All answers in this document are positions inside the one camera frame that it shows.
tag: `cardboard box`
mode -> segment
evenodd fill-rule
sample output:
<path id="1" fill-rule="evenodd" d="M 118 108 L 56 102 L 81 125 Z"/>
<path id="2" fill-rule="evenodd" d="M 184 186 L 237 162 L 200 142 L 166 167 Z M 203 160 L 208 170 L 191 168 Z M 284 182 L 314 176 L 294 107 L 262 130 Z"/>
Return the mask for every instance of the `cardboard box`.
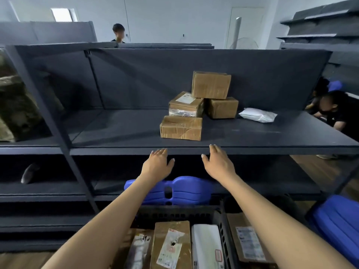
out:
<path id="1" fill-rule="evenodd" d="M 230 83 L 231 75 L 226 73 L 193 72 L 192 96 L 226 99 Z"/>
<path id="2" fill-rule="evenodd" d="M 133 260 L 133 254 L 129 256 L 129 253 L 133 240 L 136 237 L 136 235 L 137 236 L 145 235 L 146 241 L 149 239 L 149 241 L 147 241 L 148 249 L 147 249 L 147 254 L 145 256 L 145 260 L 143 262 L 142 269 L 150 269 L 153 234 L 154 234 L 154 230 L 130 228 L 116 253 L 116 257 L 114 258 L 110 269 L 132 268 L 132 267 L 128 267 L 130 265 L 130 262 L 127 262 L 127 259 Z"/>
<path id="3" fill-rule="evenodd" d="M 229 226 L 241 262 L 267 264 L 260 268 L 276 268 L 275 261 L 258 238 L 244 213 L 227 213 Z"/>
<path id="4" fill-rule="evenodd" d="M 201 140 L 202 118 L 165 116 L 159 127 L 161 138 Z"/>
<path id="5" fill-rule="evenodd" d="M 169 115 L 202 117 L 203 104 L 203 98 L 194 98 L 191 93 L 182 91 L 169 102 Z"/>
<path id="6" fill-rule="evenodd" d="M 225 100 L 209 99 L 208 116 L 213 119 L 235 118 L 237 115 L 238 100 L 227 97 Z"/>
<path id="7" fill-rule="evenodd" d="M 151 269 L 192 268 L 190 222 L 158 222 L 155 225 Z"/>

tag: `right hand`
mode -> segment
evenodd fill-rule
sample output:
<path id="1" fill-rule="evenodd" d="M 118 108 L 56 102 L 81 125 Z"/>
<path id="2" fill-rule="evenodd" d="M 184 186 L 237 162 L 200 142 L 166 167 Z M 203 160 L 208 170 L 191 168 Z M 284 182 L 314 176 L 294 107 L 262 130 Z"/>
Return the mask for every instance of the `right hand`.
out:
<path id="1" fill-rule="evenodd" d="M 210 158 L 202 154 L 204 168 L 207 173 L 218 182 L 228 177 L 237 176 L 234 165 L 224 152 L 217 145 L 209 145 Z"/>

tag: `left hand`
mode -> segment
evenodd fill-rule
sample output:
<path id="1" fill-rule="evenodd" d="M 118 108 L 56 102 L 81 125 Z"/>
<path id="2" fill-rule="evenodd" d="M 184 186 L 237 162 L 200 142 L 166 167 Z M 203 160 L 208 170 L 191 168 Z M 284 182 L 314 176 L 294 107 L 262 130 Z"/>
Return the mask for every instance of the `left hand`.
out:
<path id="1" fill-rule="evenodd" d="M 150 157 L 143 163 L 139 178 L 153 180 L 156 184 L 171 173 L 173 166 L 174 158 L 167 164 L 167 149 L 152 151 Z"/>

